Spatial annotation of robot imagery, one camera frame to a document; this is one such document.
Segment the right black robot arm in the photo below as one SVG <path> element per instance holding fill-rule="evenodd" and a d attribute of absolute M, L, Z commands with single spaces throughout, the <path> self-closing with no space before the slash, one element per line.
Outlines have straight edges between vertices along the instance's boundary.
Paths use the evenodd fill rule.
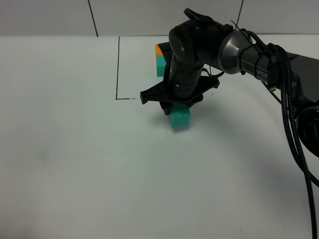
<path fill-rule="evenodd" d="M 218 76 L 202 76 L 204 65 L 227 74 L 250 74 L 268 90 L 281 89 L 282 62 L 273 44 L 264 44 L 255 33 L 234 29 L 208 16 L 185 10 L 188 20 L 169 32 L 159 45 L 166 61 L 163 80 L 142 91 L 143 104 L 159 102 L 168 115 L 173 104 L 188 107 L 200 102 L 203 93 L 219 86 Z M 297 130 L 304 146 L 319 153 L 319 62 L 289 53 L 292 69 L 292 104 Z"/>

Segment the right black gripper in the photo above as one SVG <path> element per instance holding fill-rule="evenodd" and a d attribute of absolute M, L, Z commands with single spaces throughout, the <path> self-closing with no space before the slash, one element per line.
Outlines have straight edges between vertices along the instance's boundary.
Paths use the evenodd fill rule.
<path fill-rule="evenodd" d="M 184 64 L 172 56 L 166 65 L 163 80 L 155 86 L 140 92 L 140 99 L 144 105 L 147 102 L 159 102 L 164 114 L 168 116 L 174 107 L 192 107 L 203 100 L 203 93 L 218 88 L 219 74 L 202 76 L 208 73 L 204 64 L 197 61 Z"/>

